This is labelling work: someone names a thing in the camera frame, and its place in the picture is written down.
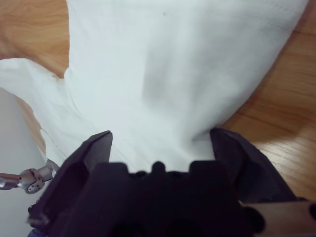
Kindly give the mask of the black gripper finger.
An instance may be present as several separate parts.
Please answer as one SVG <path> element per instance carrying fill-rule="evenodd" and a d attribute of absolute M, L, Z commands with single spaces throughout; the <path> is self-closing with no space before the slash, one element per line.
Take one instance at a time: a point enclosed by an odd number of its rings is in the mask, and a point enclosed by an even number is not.
<path fill-rule="evenodd" d="M 38 202 L 29 210 L 28 223 L 39 230 L 50 229 L 55 220 L 76 202 L 96 165 L 109 162 L 113 135 L 92 135 L 62 164 Z"/>
<path fill-rule="evenodd" d="M 240 134 L 210 131 L 215 160 L 221 162 L 243 203 L 291 202 L 297 197 L 270 160 Z"/>

